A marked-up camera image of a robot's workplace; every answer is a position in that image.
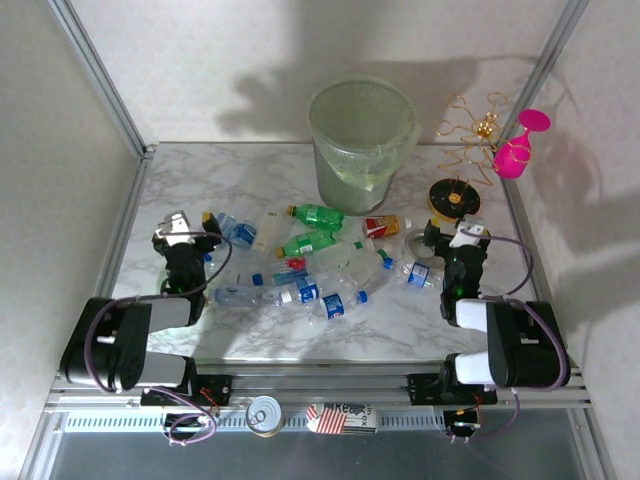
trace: tin can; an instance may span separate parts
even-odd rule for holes
[[[284,424],[280,404],[273,397],[256,398],[245,414],[249,430],[259,437],[273,437]]]

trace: white wall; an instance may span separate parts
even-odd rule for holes
[[[518,182],[570,352],[622,479],[640,471],[640,3],[592,0],[536,106]]]
[[[73,0],[145,138],[212,142],[308,141],[311,95],[352,71],[403,89],[433,141],[449,94],[515,100],[565,3]]]
[[[0,478],[16,478],[135,169],[47,2],[0,2]]]

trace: wire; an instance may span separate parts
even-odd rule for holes
[[[166,236],[172,236],[172,235],[184,236],[185,233],[184,232],[171,232],[171,233],[165,233],[164,235],[166,235]],[[194,236],[194,237],[197,236],[197,237],[219,238],[220,240],[223,240],[224,242],[226,242],[227,245],[229,246],[229,251],[227,252],[227,256],[225,257],[224,261],[222,262],[222,265],[220,265],[220,267],[209,278],[207,278],[202,285],[199,285],[196,288],[194,288],[194,289],[192,289],[192,290],[190,290],[188,292],[183,292],[183,293],[173,293],[173,294],[163,293],[161,295],[143,295],[143,296],[126,297],[126,298],[120,298],[120,299],[111,300],[106,305],[104,305],[98,311],[98,313],[96,313],[96,316],[93,317],[93,320],[91,320],[91,324],[89,325],[89,328],[87,329],[87,335],[86,335],[86,337],[84,339],[83,356],[84,356],[84,363],[85,363],[85,366],[87,368],[87,373],[89,374],[89,377],[91,378],[91,380],[93,380],[93,382],[95,383],[95,385],[98,388],[98,390],[100,390],[101,392],[103,392],[103,393],[117,393],[117,389],[111,388],[108,385],[104,385],[102,383],[102,381],[100,380],[100,377],[98,375],[98,372],[96,370],[95,364],[93,362],[93,353],[92,353],[93,336],[95,335],[95,332],[96,332],[96,329],[98,328],[98,325],[104,319],[104,316],[107,314],[107,312],[109,310],[111,310],[112,308],[115,308],[118,305],[122,305],[124,303],[148,302],[148,301],[151,301],[151,300],[162,300],[162,299],[165,299],[165,298],[184,298],[184,297],[188,297],[190,295],[193,295],[195,293],[200,293],[200,292],[204,291],[207,288],[207,285],[209,285],[209,283],[211,283],[218,275],[220,275],[220,272],[222,272],[222,270],[224,270],[224,268],[229,263],[229,260],[231,259],[231,254],[233,252],[233,245],[231,244],[231,242],[229,241],[228,238],[226,238],[226,237],[224,237],[224,236],[222,236],[222,235],[220,235],[218,233],[214,233],[214,232],[190,232],[189,235]],[[195,437],[195,438],[190,438],[190,439],[187,439],[187,440],[177,440],[173,436],[173,432],[178,427],[178,425],[180,425],[182,422],[184,422],[186,420],[191,420],[191,419],[194,419],[194,418],[200,418],[200,416],[201,416],[200,414],[197,414],[197,413],[187,413],[185,415],[182,415],[175,422],[173,422],[171,424],[171,427],[169,428],[169,433],[168,433],[169,442],[171,442],[171,443],[180,443],[181,445],[189,445],[189,444],[192,444],[192,443],[197,443],[197,442],[201,442],[203,440],[206,440],[207,438],[210,438],[216,432],[218,425],[217,425],[217,423],[215,421],[215,418],[213,417],[213,415],[211,414],[210,411],[207,412],[205,409],[203,409],[199,405],[195,404],[194,402],[190,401],[189,399],[185,398],[184,396],[178,395],[177,393],[172,392],[171,390],[169,390],[169,389],[167,389],[165,387],[154,386],[154,387],[148,387],[148,388],[146,388],[146,390],[147,391],[154,390],[154,391],[162,393],[162,394],[164,394],[164,395],[166,395],[168,397],[171,397],[173,400],[177,401],[178,403],[182,403],[183,405],[186,405],[188,407],[195,408],[196,410],[198,410],[202,414],[206,415],[207,418],[209,419],[209,422],[211,423],[211,428],[205,434],[200,435],[200,436]]]
[[[465,235],[472,237],[472,238],[480,238],[480,239],[487,239],[487,240],[497,240],[499,242],[507,242],[507,243],[512,243],[514,245],[518,245],[522,251],[525,253],[526,258],[526,264],[527,264],[527,274],[525,275],[524,279],[518,284],[517,287],[509,290],[507,293],[504,293],[503,295],[493,295],[493,296],[486,296],[483,298],[486,299],[502,299],[502,297],[506,297],[508,295],[513,295],[514,293],[520,291],[522,289],[522,287],[524,287],[527,282],[531,279],[531,276],[533,275],[533,253],[531,253],[531,249],[529,249],[529,247],[527,247],[524,243],[522,243],[520,240],[516,240],[514,238],[508,238],[508,237],[498,237],[495,235],[478,235],[476,233],[471,233],[469,230],[461,230],[460,233],[464,233]]]
[[[188,398],[185,398],[182,395],[178,395],[175,392],[172,392],[171,390],[169,390],[168,388],[165,387],[148,387],[145,389],[146,391],[149,390],[153,390],[159,393],[162,393],[163,395],[166,395],[167,397],[172,398],[173,400],[182,403],[188,407],[192,407],[195,408],[196,410],[198,410],[201,413],[186,413],[180,417],[178,417],[169,427],[169,433],[168,433],[168,437],[169,437],[169,442],[170,443],[179,443],[180,445],[183,446],[187,446],[187,445],[191,445],[193,443],[198,443],[198,442],[202,442],[208,438],[211,438],[216,431],[218,430],[218,423],[216,422],[216,419],[213,417],[213,415],[211,414],[211,411],[206,411],[204,408],[202,408],[200,405],[197,405],[196,403],[192,402],[191,400],[189,400]],[[185,440],[177,440],[173,433],[175,432],[175,429],[178,428],[178,426],[186,421],[186,420],[193,420],[193,419],[199,419],[202,415],[205,415],[207,417],[207,419],[209,420],[210,426],[211,428],[204,434],[198,436],[198,437],[192,437],[192,438],[187,438]]]

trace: bottle label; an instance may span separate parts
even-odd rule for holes
[[[409,274],[409,279],[407,283],[411,285],[417,285],[418,287],[424,287],[424,284],[427,281],[427,276],[429,275],[429,267],[426,265],[422,265],[421,263],[415,262],[413,267],[411,268],[411,273]]]
[[[311,239],[308,234],[303,234],[298,237],[298,250],[300,250],[300,253],[313,252],[313,245],[311,245]]]
[[[363,233],[365,237],[373,239],[390,237],[399,231],[398,217],[395,215],[364,217]]]
[[[296,279],[296,287],[298,287],[302,303],[308,303],[318,298],[318,287],[313,277],[307,276]]]
[[[233,234],[231,235],[234,239],[242,240],[242,242],[247,245],[251,245],[253,240],[256,238],[256,229],[251,225],[247,225],[246,223],[239,223],[233,229]]]
[[[318,207],[309,207],[307,210],[307,223],[317,223],[318,222]]]
[[[333,295],[329,295],[327,297],[322,297],[322,301],[327,307],[328,318],[336,318],[344,315],[344,304],[342,303],[340,295],[338,295],[337,293],[334,293]]]

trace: white marble table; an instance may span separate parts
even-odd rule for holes
[[[396,175],[380,213],[397,213],[424,227],[431,213],[428,187],[445,178],[436,165],[442,147],[422,146]],[[479,188],[479,212],[495,235],[515,237],[501,186]],[[319,203],[309,145],[161,144],[150,168],[114,295],[152,293],[164,259],[151,235],[167,213],[183,209],[197,223],[204,210],[251,205],[261,212],[271,201]],[[305,231],[301,224],[291,234]],[[345,240],[361,237],[359,218],[349,218]],[[507,291],[523,278],[521,252],[493,242],[481,286]],[[339,321],[313,326],[290,309],[228,309],[210,305],[192,327],[152,333],[149,350],[194,356],[200,361],[416,362],[439,361],[448,353],[484,350],[481,333],[450,327],[439,313],[439,290],[417,294],[401,286],[375,292],[364,308]],[[520,295],[532,297],[530,288]]]

